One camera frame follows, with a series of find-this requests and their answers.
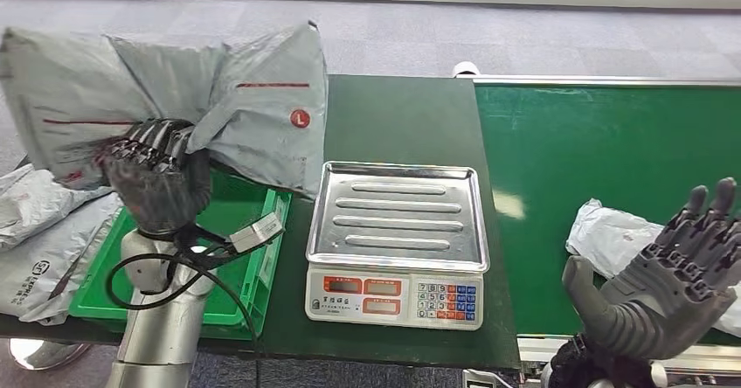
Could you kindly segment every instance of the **red circle logo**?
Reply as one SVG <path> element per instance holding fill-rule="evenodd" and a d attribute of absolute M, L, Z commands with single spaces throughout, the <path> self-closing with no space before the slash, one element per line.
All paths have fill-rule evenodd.
<path fill-rule="evenodd" d="M 297 108 L 293 113 L 291 113 L 291 122 L 297 128 L 305 128 L 311 122 L 311 117 L 308 115 L 306 110 Z"/>

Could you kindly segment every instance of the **robot finger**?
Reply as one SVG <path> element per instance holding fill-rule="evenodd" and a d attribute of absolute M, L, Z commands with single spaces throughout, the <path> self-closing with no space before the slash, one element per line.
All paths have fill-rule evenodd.
<path fill-rule="evenodd" d="M 177 165 L 181 165 L 183 163 L 183 159 L 185 158 L 185 150 L 188 148 L 188 140 L 190 139 L 190 135 L 193 133 L 193 127 L 190 126 L 188 128 L 184 128 L 182 130 L 179 130 L 176 134 L 173 135 L 172 140 L 174 142 L 172 145 L 168 145 L 168 154 L 170 155 Z"/>
<path fill-rule="evenodd" d="M 738 233 L 738 222 L 714 221 L 703 232 L 698 249 L 690 258 L 691 261 L 701 269 L 709 270 L 732 250 L 733 244 L 730 239 L 733 238 L 733 233 Z"/>
<path fill-rule="evenodd" d="M 722 244 L 715 248 L 719 257 L 707 265 L 702 275 L 707 284 L 715 290 L 724 290 L 735 285 L 741 278 L 741 262 L 738 261 L 741 249 L 741 221 L 734 219 L 722 238 Z"/>
<path fill-rule="evenodd" d="M 160 145 L 163 144 L 163 141 L 165 141 L 167 136 L 170 134 L 172 128 L 172 120 L 162 120 L 159 121 L 156 125 L 156 128 L 153 133 L 151 133 L 145 144 L 147 146 L 150 146 L 152 149 L 158 149 Z"/>
<path fill-rule="evenodd" d="M 142 128 L 142 132 L 136 136 L 135 140 L 139 142 L 140 144 L 144 144 L 147 142 L 149 137 L 156 133 L 156 131 L 160 128 L 160 121 L 159 120 L 147 120 L 147 122 L 144 124 L 144 127 Z"/>
<path fill-rule="evenodd" d="M 708 188 L 704 185 L 698 185 L 689 192 L 687 204 L 669 220 L 667 227 L 676 228 L 681 222 L 687 219 L 697 219 L 700 216 L 700 210 L 705 204 L 705 198 L 708 196 Z"/>
<path fill-rule="evenodd" d="M 128 132 L 123 137 L 125 137 L 126 139 L 129 139 L 130 141 L 136 140 L 139 137 L 139 135 L 144 133 L 146 125 L 147 125 L 146 121 L 136 123 L 134 126 L 132 126 L 128 130 Z"/>
<path fill-rule="evenodd" d="M 668 250 L 676 250 L 682 255 L 692 251 L 692 244 L 688 236 L 692 231 L 692 225 L 699 217 L 700 211 L 708 195 L 708 188 L 698 185 L 689 193 L 689 199 L 683 208 L 667 223 L 661 231 L 651 251 L 663 252 L 669 255 Z"/>
<path fill-rule="evenodd" d="M 736 194 L 736 180 L 726 177 L 718 181 L 716 186 L 716 197 L 710 203 L 710 208 L 697 222 L 698 229 L 709 227 L 713 222 L 725 220 L 728 212 L 733 206 L 733 198 Z"/>

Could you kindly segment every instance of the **green plastic crate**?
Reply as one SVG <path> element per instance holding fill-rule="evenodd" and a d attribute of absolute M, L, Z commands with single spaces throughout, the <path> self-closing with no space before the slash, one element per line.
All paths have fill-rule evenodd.
<path fill-rule="evenodd" d="M 205 229 L 229 235 L 271 211 L 276 211 L 283 225 L 286 224 L 290 193 L 274 191 L 216 170 L 211 171 L 211 184 L 211 204 L 198 215 L 197 220 Z M 121 261 L 121 239 L 134 228 L 134 220 L 124 208 L 74 296 L 70 315 L 96 322 L 112 331 L 124 331 L 127 311 L 108 299 L 105 282 L 111 268 Z M 258 334 L 262 333 L 265 324 L 281 240 L 282 235 L 265 248 L 219 267 L 217 271 L 217 276 L 239 294 Z M 131 299 L 133 288 L 123 270 L 114 277 L 114 291 L 123 300 Z M 206 302 L 201 336 L 251 339 L 245 319 L 234 301 L 218 287 L 214 287 Z"/>

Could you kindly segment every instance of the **stainless steel tray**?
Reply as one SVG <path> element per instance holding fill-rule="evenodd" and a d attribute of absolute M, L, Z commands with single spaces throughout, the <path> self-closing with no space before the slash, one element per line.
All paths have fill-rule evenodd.
<path fill-rule="evenodd" d="M 476 171 L 325 163 L 306 258 L 315 264 L 487 271 Z"/>

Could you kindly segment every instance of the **red stripe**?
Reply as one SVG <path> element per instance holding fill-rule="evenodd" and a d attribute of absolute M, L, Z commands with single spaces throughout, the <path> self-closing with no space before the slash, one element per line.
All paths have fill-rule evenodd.
<path fill-rule="evenodd" d="M 52 120 L 44 119 L 44 123 L 51 124 L 103 124 L 108 126 L 129 126 L 136 121 L 65 121 L 65 120 Z"/>
<path fill-rule="evenodd" d="M 308 88 L 305 82 L 244 82 L 237 88 Z"/>

